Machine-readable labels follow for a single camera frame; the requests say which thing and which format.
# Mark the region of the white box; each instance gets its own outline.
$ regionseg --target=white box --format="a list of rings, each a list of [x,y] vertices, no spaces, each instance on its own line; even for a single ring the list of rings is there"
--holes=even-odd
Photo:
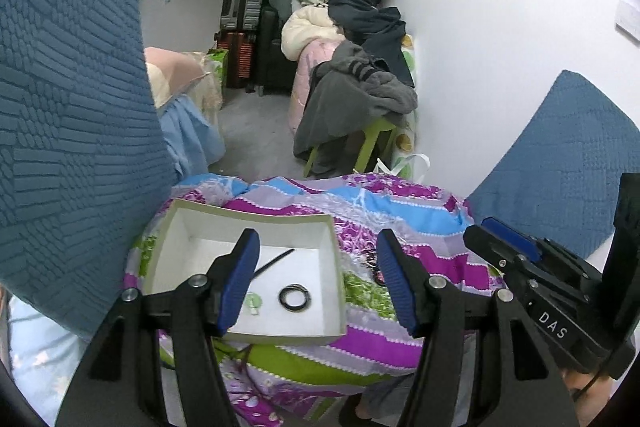
[[[225,339],[254,344],[329,344],[346,333],[344,286],[334,220],[326,214],[263,216],[175,200],[158,235],[143,293],[174,290],[214,259],[230,253],[244,229],[260,235],[256,269],[289,248],[295,251],[259,275],[249,291],[262,298],[258,315],[242,306]],[[285,309],[278,294],[290,284],[311,295],[309,308]]]

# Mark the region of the light blue pillow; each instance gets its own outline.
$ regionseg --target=light blue pillow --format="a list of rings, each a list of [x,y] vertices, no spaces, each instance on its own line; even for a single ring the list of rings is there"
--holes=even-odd
[[[14,296],[9,301],[9,349],[16,386],[53,426],[86,343]]]

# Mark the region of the blue textured cushion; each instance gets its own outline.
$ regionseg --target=blue textured cushion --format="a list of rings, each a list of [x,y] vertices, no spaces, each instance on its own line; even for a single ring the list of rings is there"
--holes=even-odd
[[[0,0],[0,282],[92,334],[174,181],[138,0]]]
[[[638,170],[635,124],[583,76],[563,71],[469,202],[476,221],[497,217],[584,258],[613,231],[620,174]]]

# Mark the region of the white wall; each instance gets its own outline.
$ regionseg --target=white wall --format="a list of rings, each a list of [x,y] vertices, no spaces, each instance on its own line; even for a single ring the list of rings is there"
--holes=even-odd
[[[616,30],[618,1],[385,0],[415,36],[425,182],[470,194],[564,69],[639,124],[640,46]]]
[[[140,0],[145,46],[207,51],[220,29],[222,0]]]

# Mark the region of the gray towel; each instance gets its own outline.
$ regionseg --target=gray towel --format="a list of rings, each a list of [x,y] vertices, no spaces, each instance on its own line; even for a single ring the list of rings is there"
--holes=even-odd
[[[378,118],[399,121],[418,105],[413,88],[382,71],[357,44],[342,42],[331,61],[314,70],[312,92],[293,143],[293,154],[305,157],[316,145],[317,174],[332,169],[346,136]]]

